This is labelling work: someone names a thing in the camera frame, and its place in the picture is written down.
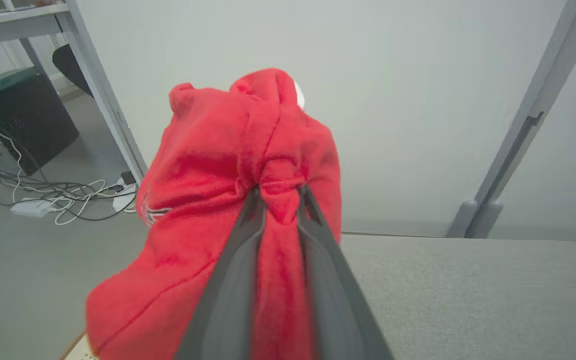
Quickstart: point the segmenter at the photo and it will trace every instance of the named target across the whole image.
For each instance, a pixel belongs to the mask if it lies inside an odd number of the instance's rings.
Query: stitching
[[[261,164],[263,164],[263,167],[260,169],[259,172],[259,180],[261,181],[261,174],[264,173],[264,170],[266,170],[266,162],[264,161],[264,159],[266,158],[266,153],[268,152],[268,148],[270,148],[270,141],[272,141],[273,137],[275,136],[275,130],[277,130],[277,126],[279,126],[279,120],[281,120],[282,118],[282,111],[283,109],[281,108],[281,106],[279,107],[279,115],[277,116],[277,120],[274,122],[274,127],[272,128],[272,131],[270,132],[270,136],[268,136],[268,142],[265,143],[265,148],[263,148],[263,152],[261,153]]]
[[[208,263],[206,263],[206,265],[199,269],[199,271],[197,271],[196,273],[192,274],[190,277],[188,278],[184,278],[183,280],[179,280],[177,283],[170,285],[169,287],[166,287],[165,289],[163,289],[162,291],[160,291],[158,294],[156,294],[156,296],[154,296],[150,301],[148,301],[148,303],[146,303],[146,305],[143,306],[143,308],[140,310],[140,312],[138,312],[137,314],[135,314],[135,316],[133,316],[124,326],[122,326],[121,328],[119,328],[119,330],[117,330],[115,333],[113,333],[112,335],[110,335],[110,337],[108,337],[108,339],[106,339],[101,345],[99,345],[98,349],[96,349],[95,353],[97,353],[98,355],[101,353],[102,350],[104,350],[104,348],[111,342],[113,341],[116,337],[118,337],[119,335],[121,335],[121,333],[124,332],[124,330],[126,330],[128,328],[128,326],[134,324],[139,317],[141,317],[146,310],[148,310],[148,308],[151,307],[151,305],[153,305],[155,303],[155,301],[158,300],[158,298],[160,298],[161,296],[163,296],[164,294],[166,294],[166,292],[169,292],[170,290],[173,290],[174,288],[183,285],[185,283],[187,283],[188,281],[196,278],[196,276],[198,276],[199,274],[201,274],[203,271],[205,271],[206,269],[208,269],[208,267],[213,264],[214,262],[216,262],[217,259],[212,259],[210,260]]]

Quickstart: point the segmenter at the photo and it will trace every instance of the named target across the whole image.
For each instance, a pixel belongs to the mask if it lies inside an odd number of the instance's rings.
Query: gray metal frame
[[[23,46],[23,50],[25,50],[25,53],[30,58],[30,61],[34,65],[34,68],[37,69],[39,74],[46,75],[46,69],[44,68],[42,62],[39,61],[39,56],[35,52],[35,48],[33,47],[33,45],[30,43],[30,39],[21,38],[19,39],[19,43],[21,43],[21,46]]]
[[[474,199],[462,203],[448,238],[486,238],[503,209],[497,199],[576,64],[576,0],[568,0],[537,71]]]
[[[57,20],[63,28],[66,41],[72,48],[81,72],[94,95],[94,100],[112,133],[112,137],[114,137],[115,142],[119,146],[119,150],[121,150],[121,154],[128,163],[135,180],[137,180],[138,184],[141,184],[148,166],[146,166],[144,157],[139,151],[133,133],[128,128],[124,113],[106,77],[92,39],[86,30],[77,0],[66,0],[66,3],[70,12],[68,14],[58,14]]]
[[[0,23],[0,41],[32,38],[61,32],[59,24],[55,21],[54,13]]]

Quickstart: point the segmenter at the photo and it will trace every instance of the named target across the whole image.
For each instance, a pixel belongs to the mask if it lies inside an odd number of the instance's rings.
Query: gray table
[[[576,242],[344,235],[398,360],[576,360]]]

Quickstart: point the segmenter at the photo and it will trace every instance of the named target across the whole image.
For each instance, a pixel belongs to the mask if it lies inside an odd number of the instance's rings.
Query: power strip
[[[48,200],[39,200],[31,197],[25,197],[23,202],[16,203],[10,208],[10,211],[16,215],[25,217],[42,218],[50,212],[54,212],[55,207]]]
[[[135,191],[137,191],[137,184],[133,183],[130,185],[126,185],[123,177],[120,177],[117,180],[117,183],[114,186],[123,187],[122,191],[118,191],[116,197],[112,199],[112,207],[114,208],[115,212],[121,212],[121,210],[128,206],[128,204],[132,203],[135,200]]]

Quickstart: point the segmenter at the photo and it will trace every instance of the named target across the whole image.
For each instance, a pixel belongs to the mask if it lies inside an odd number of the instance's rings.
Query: red fabric
[[[294,81],[267,69],[230,91],[170,92],[174,112],[137,194],[151,224],[143,251],[94,289],[90,345],[102,360],[170,360],[249,190],[267,205],[254,309],[256,360],[309,360],[296,211],[309,184],[336,238],[339,160],[330,131],[297,105]]]

